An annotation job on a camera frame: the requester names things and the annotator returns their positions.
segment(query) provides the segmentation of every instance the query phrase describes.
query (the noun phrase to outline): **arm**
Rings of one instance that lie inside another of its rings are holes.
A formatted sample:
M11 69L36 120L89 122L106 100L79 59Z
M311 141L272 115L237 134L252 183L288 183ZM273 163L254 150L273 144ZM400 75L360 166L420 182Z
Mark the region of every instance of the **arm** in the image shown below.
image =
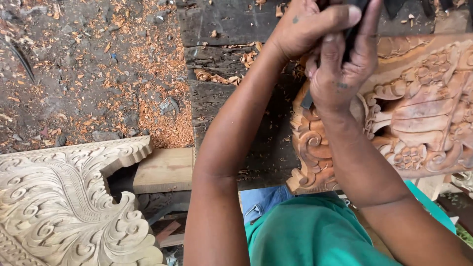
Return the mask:
M374 34L381 3L369 4L350 63L341 66L341 34L324 39L320 69L308 62L311 94L330 141L337 181L402 264L472 265L471 249L423 209L349 111L351 98L377 66Z
M359 9L339 5L316 12L294 0L235 92L212 121L193 170L184 239L190 265L250 265L236 177L280 72L322 35L356 24Z

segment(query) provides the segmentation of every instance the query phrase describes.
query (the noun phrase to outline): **hand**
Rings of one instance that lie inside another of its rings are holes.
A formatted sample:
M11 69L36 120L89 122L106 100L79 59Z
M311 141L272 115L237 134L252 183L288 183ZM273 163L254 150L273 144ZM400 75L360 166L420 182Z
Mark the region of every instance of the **hand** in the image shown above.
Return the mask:
M274 44L284 60L299 59L317 40L356 25L361 11L353 5L332 5L320 12L315 0L293 0L267 44Z
M351 99L376 69L378 58L375 34L381 7L382 0L371 0L369 3L354 48L350 51L350 62L342 66L345 40L341 32L325 36L319 69L315 62L318 55L309 57L306 74L310 79L310 93L321 116L349 112Z

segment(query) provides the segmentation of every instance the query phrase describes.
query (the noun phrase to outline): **forearm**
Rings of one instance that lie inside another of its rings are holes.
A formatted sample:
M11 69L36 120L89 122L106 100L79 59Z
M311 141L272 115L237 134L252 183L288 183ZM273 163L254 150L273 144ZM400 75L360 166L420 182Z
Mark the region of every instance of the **forearm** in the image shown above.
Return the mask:
M362 133L349 111L322 116L335 176L357 206L373 206L411 196L399 174Z
M286 63L278 53L276 47L264 46L207 130L195 171L211 176L238 173Z

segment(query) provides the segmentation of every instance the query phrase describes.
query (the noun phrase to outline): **dirt ground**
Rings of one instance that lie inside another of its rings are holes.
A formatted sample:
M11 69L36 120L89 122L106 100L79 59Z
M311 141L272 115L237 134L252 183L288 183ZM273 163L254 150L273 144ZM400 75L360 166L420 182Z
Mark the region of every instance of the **dirt ground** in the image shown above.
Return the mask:
M0 0L0 152L150 134L192 147L175 5ZM34 74L32 82L16 57Z

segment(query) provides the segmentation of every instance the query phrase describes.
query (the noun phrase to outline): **green shirt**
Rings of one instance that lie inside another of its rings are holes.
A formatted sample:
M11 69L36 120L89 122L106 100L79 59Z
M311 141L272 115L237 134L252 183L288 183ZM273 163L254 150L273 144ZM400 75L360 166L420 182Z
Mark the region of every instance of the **green shirt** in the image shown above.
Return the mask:
M343 201L296 197L245 225L252 266L400 264L373 247Z

